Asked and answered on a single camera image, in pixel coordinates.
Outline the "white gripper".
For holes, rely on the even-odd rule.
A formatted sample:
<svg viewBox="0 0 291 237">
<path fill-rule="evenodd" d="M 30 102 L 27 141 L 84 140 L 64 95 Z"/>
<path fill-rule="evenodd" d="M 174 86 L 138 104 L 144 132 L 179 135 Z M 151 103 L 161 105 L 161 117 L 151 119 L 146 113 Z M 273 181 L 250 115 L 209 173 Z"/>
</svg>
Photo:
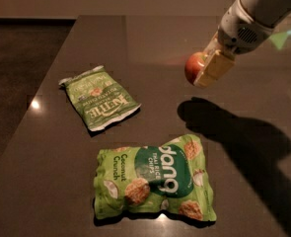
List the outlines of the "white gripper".
<svg viewBox="0 0 291 237">
<path fill-rule="evenodd" d="M 218 33 L 215 33 L 198 57 L 199 71 L 193 85 L 206 88 L 235 64 L 235 57 L 257 49 L 273 32 L 272 28 L 256 22 L 244 9 L 242 1 L 236 0 L 224 14 Z"/>
</svg>

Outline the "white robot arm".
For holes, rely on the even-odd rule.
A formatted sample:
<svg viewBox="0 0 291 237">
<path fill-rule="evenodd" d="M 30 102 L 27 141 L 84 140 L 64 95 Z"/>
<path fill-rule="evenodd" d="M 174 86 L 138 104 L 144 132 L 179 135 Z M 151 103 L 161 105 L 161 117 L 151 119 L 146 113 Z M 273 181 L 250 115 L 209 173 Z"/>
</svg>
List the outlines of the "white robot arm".
<svg viewBox="0 0 291 237">
<path fill-rule="evenodd" d="M 202 52 L 192 84 L 207 87 L 234 65 L 235 58 L 257 49 L 291 13 L 291 0 L 236 0 Z"/>
</svg>

